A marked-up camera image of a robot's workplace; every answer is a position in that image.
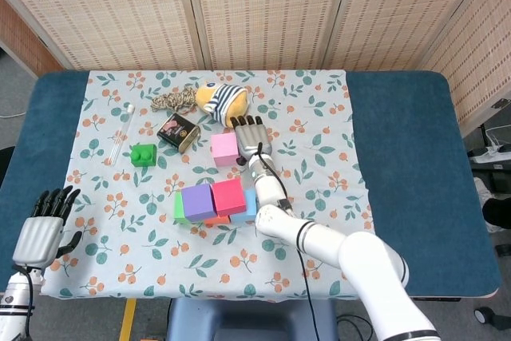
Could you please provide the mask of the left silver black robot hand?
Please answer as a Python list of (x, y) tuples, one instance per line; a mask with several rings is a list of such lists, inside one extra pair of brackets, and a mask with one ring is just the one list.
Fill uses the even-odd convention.
[(38, 197), (18, 237), (12, 257), (15, 265), (44, 269), (78, 246), (81, 231), (76, 231), (68, 244), (61, 245), (61, 241), (71, 208), (80, 192), (79, 188), (70, 185), (52, 192), (45, 190)]

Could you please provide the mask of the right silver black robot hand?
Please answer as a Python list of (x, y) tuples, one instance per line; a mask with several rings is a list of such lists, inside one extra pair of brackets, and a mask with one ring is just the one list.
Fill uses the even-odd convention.
[(236, 163), (239, 166), (246, 165), (253, 156), (257, 156), (259, 153), (272, 154), (267, 128), (260, 116), (231, 117), (230, 122), (236, 135), (239, 152)]

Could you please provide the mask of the pink foam cube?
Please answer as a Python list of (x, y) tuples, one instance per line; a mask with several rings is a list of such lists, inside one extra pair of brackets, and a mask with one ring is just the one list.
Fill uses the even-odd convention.
[(211, 136), (212, 158), (216, 167), (236, 165), (239, 157), (235, 133), (221, 133)]

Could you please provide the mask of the red foam cube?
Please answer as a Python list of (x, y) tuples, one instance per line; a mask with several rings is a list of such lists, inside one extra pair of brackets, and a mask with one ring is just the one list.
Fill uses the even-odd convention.
[(216, 182), (212, 185), (212, 196), (216, 214), (219, 217), (246, 211), (246, 200), (240, 179)]

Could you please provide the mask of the blue foam cube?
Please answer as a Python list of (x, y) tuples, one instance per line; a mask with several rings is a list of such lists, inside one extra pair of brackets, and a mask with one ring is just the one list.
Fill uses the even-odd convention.
[(230, 215), (230, 221), (232, 223), (247, 223), (252, 222), (256, 218), (257, 214), (257, 197), (255, 189), (244, 190), (245, 197), (245, 210), (241, 213)]

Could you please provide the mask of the purple foam cube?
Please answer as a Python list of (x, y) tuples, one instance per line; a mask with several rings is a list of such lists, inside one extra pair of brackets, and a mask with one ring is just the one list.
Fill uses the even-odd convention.
[(216, 216), (212, 190), (209, 184), (199, 184), (181, 190), (184, 215), (190, 222), (199, 222)]

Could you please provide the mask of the green foam cube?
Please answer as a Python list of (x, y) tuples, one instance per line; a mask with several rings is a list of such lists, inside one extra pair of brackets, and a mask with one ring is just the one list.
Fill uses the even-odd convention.
[(190, 221), (184, 214), (184, 203), (181, 191), (175, 194), (173, 218), (178, 224), (190, 224)]

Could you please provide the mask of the yellow striped plush toy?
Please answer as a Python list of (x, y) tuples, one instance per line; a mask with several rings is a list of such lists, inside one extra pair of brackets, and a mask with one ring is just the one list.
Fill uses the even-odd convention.
[(248, 92), (239, 85), (209, 82), (196, 91), (196, 103), (223, 127), (231, 128), (231, 119), (248, 111)]

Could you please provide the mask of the black gold tin can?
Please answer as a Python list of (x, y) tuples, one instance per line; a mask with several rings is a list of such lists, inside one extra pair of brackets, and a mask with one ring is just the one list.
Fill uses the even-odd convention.
[(200, 127), (179, 113), (173, 113), (158, 129), (156, 135), (183, 154), (199, 136)]

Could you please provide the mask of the floral berry tablecloth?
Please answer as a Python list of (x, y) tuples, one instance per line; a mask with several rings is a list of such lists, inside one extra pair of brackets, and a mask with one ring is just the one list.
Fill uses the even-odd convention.
[[(82, 232), (73, 252), (46, 270), (45, 295), (284, 300), (348, 298), (340, 270), (298, 256), (251, 223), (178, 224), (175, 194), (196, 184), (253, 181), (244, 167), (216, 167), (211, 136), (224, 127), (193, 109), (200, 135), (181, 154), (157, 130), (168, 118), (151, 101), (206, 83), (248, 92), (249, 110), (266, 125), (275, 170), (295, 214), (344, 234), (374, 229), (358, 166), (351, 99), (343, 70), (93, 71), (85, 88), (65, 182), (81, 190), (65, 237)], [(114, 166), (109, 165), (121, 113), (135, 106)], [(156, 165), (134, 167), (133, 145), (154, 144)]]

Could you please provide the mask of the green toy building brick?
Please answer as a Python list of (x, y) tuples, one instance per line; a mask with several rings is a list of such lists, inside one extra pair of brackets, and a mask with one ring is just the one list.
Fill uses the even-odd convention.
[(133, 145), (130, 161), (134, 167), (152, 167), (156, 165), (157, 148), (154, 144)]

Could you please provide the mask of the clear plastic tube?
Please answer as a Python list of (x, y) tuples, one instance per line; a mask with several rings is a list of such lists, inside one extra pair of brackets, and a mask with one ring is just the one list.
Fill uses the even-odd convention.
[(133, 118), (135, 106), (128, 104), (125, 111), (121, 113), (121, 126), (114, 135), (114, 142), (111, 153), (109, 155), (109, 165), (114, 166), (117, 162), (117, 158), (121, 152), (122, 145), (125, 142), (125, 137), (129, 131), (129, 126)]

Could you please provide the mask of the white shoe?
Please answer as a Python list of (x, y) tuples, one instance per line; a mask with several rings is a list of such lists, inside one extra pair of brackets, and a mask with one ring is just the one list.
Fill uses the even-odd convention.
[(494, 195), (490, 192), (490, 190), (486, 187), (484, 181), (479, 177), (474, 177), (474, 183), (476, 186), (477, 194), (481, 206), (484, 206), (486, 202), (490, 199), (494, 198)]

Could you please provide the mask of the white power strip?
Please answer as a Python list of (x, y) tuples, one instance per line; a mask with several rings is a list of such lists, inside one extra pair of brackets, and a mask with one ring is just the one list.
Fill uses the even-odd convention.
[(489, 164), (511, 161), (511, 151), (499, 152), (492, 148), (473, 149), (467, 153), (469, 161), (474, 164)]

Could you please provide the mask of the black equipment box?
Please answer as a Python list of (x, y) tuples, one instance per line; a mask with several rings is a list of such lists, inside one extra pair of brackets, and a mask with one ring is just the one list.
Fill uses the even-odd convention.
[(511, 194), (511, 164), (472, 164), (471, 169), (485, 174), (493, 192)]

